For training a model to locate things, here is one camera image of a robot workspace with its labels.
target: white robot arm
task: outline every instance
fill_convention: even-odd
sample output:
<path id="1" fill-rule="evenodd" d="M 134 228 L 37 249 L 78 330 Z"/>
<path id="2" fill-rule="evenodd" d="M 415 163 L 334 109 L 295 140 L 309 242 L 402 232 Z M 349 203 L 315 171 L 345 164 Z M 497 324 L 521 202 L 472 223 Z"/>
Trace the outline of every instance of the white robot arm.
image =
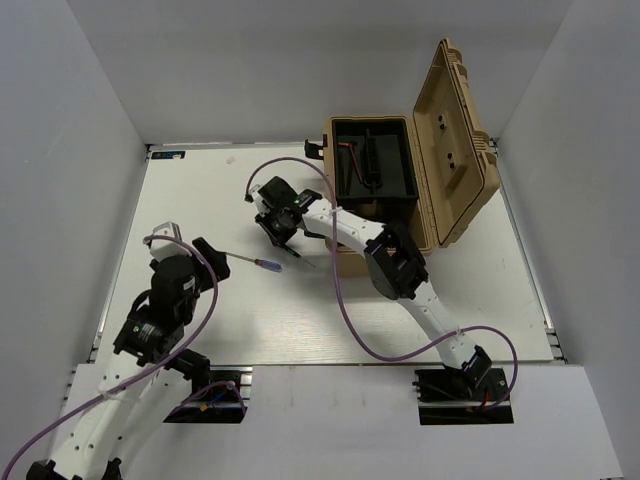
<path id="1" fill-rule="evenodd" d="M 256 223 L 274 245 L 284 246 L 298 228 L 312 236 L 333 237 L 333 208 L 320 194 L 305 190 L 298 195 L 274 177 L 264 186 L 254 186 L 249 195 L 258 209 Z M 365 257 L 371 280 L 382 295 L 402 305 L 431 340 L 459 330 L 433 290 L 424 258 L 405 227 L 368 221 L 341 209 L 336 217 L 338 243 Z M 436 348 L 443 364 L 472 390 L 491 368 L 488 355 L 463 333 Z"/>
<path id="2" fill-rule="evenodd" d="M 178 226 L 171 222 L 156 227 L 153 234 L 181 241 Z M 224 253 L 202 238 L 193 244 L 217 281 L 230 275 Z M 120 480 L 146 440 L 191 394 L 192 381 L 196 386 L 211 383 L 209 361 L 184 349 L 155 374 L 109 393 L 167 359 L 191 323 L 200 293 L 213 286 L 204 265 L 185 248 L 154 240 L 149 249 L 155 272 L 151 289 L 134 301 L 114 342 L 97 392 L 105 399 L 80 415 L 69 438 L 46 463 L 34 463 L 27 480 Z"/>

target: screwdriver handle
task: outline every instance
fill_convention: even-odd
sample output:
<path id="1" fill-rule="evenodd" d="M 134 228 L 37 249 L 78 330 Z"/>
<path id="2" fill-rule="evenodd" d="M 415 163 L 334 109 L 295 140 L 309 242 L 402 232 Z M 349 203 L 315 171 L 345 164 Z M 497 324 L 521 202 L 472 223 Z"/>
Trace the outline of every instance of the screwdriver handle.
<path id="1" fill-rule="evenodd" d="M 270 262 L 269 260 L 260 260 L 259 258 L 256 258 L 253 261 L 253 263 L 258 265 L 259 267 L 262 267 L 266 270 L 270 270 L 272 272 L 280 273 L 282 271 L 282 267 L 280 266 L 279 263 Z"/>

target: gray wall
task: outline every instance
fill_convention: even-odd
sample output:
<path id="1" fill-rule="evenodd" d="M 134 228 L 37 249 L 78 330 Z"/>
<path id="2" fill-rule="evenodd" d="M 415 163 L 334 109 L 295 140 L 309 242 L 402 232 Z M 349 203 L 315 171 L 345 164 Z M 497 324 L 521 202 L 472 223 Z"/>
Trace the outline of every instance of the gray wall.
<path id="1" fill-rule="evenodd" d="M 0 62 L 4 468 L 88 356 L 144 146 L 64 0 L 0 2 Z"/>
<path id="2" fill-rule="evenodd" d="M 501 139 L 501 161 L 565 354 L 640 479 L 640 21 L 574 3 Z"/>
<path id="3" fill-rule="evenodd" d="M 409 113 L 438 40 L 499 135 L 571 0 L 69 0 L 147 143 L 318 138 Z"/>

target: white tabletop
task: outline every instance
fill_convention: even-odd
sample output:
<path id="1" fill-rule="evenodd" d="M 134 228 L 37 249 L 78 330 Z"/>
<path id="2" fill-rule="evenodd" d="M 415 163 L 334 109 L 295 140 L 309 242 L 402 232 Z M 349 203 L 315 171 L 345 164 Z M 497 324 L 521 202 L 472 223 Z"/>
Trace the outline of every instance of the white tabletop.
<path id="1" fill-rule="evenodd" d="M 95 395 L 79 365 L 65 412 Z M 523 365 L 511 425 L 420 426 L 414 368 L 258 366 L 240 425 L 169 424 L 127 480 L 597 479 L 622 475 L 583 367 Z M 507 378 L 511 367 L 505 368 Z M 63 424 L 55 445 L 75 419 Z"/>
<path id="2" fill-rule="evenodd" d="M 133 299 L 149 287 L 151 257 L 142 238 L 167 220 L 186 241 L 203 236 L 218 250 L 275 260 L 282 273 L 229 258 L 231 277 L 220 285 L 212 321 L 193 344 L 213 364 L 374 363 L 351 338 L 338 310 L 329 252 L 322 240 L 296 235 L 290 245 L 317 268 L 275 249 L 254 221 L 255 206 L 243 201 L 251 172 L 279 156 L 304 158 L 301 145 L 256 145 L 188 150 L 184 159 L 150 160 L 109 306 L 98 362 L 111 353 Z M 310 168 L 282 162 L 256 178 L 274 175 L 296 190 L 323 191 Z M 436 291 L 461 326 L 490 325 L 507 334 L 524 361 L 552 360 L 544 317 L 529 283 L 504 201 L 496 194 L 462 238 L 427 257 Z M 400 355 L 427 342 L 404 309 L 382 298 L 368 278 L 343 280 L 347 308 L 365 341 L 385 355 Z M 199 301 L 199 322 L 211 293 Z M 510 361 L 502 339 L 473 332 L 494 361 Z M 438 362 L 434 351 L 416 362 Z"/>

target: case lid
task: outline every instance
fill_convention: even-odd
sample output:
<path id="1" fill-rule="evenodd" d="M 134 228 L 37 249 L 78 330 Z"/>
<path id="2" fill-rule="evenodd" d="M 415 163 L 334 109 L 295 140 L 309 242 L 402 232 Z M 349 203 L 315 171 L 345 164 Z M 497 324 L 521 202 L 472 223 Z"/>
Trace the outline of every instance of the case lid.
<path id="1" fill-rule="evenodd" d="M 446 247 L 500 187 L 489 135 L 480 129 L 462 54 L 444 39 L 413 109 L 418 175 L 429 195 L 422 214 L 435 241 Z"/>

